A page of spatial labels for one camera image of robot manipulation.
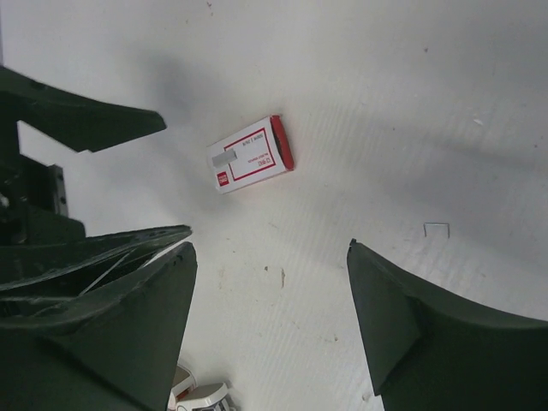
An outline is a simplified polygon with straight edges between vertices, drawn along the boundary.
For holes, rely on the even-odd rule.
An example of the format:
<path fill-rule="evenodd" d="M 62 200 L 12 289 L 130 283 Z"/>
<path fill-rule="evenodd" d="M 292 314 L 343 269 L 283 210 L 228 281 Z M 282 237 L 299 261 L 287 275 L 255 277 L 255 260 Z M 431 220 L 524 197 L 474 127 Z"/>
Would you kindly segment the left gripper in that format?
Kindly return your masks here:
<path fill-rule="evenodd" d="M 75 152 L 98 152 L 166 129 L 156 111 L 86 98 L 4 66 L 1 113 Z M 13 246 L 1 248 L 2 291 L 191 234 L 191 227 L 175 225 L 85 238 L 84 224 L 69 217 L 63 169 L 23 155 L 17 123 L 1 123 L 1 244 Z"/>

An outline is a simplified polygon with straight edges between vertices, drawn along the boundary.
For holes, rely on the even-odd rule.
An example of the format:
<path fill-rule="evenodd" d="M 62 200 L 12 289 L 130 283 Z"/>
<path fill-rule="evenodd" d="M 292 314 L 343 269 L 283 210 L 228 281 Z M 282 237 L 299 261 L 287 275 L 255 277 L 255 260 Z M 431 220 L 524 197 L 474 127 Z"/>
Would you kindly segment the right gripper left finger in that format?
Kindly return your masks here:
<path fill-rule="evenodd" d="M 166 409 L 197 268 L 183 242 L 84 295 L 2 316 L 2 409 Z"/>

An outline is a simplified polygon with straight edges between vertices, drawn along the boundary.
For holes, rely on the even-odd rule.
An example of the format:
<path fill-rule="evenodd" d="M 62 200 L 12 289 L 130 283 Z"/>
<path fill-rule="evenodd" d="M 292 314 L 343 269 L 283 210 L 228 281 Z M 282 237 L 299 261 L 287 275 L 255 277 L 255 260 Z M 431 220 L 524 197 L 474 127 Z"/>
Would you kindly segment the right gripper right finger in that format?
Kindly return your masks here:
<path fill-rule="evenodd" d="M 387 410 L 544 410 L 547 323 L 453 294 L 352 241 L 348 278 Z"/>

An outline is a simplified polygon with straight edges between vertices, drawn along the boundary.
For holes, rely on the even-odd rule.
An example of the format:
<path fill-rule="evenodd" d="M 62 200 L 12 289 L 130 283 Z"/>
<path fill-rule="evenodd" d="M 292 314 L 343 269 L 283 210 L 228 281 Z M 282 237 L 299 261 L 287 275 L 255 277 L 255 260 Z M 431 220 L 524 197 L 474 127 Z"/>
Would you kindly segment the pink white stapler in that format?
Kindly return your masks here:
<path fill-rule="evenodd" d="M 175 409 L 176 404 L 192 391 L 195 386 L 196 381 L 193 374 L 186 367 L 177 365 L 170 391 L 168 408 Z"/>

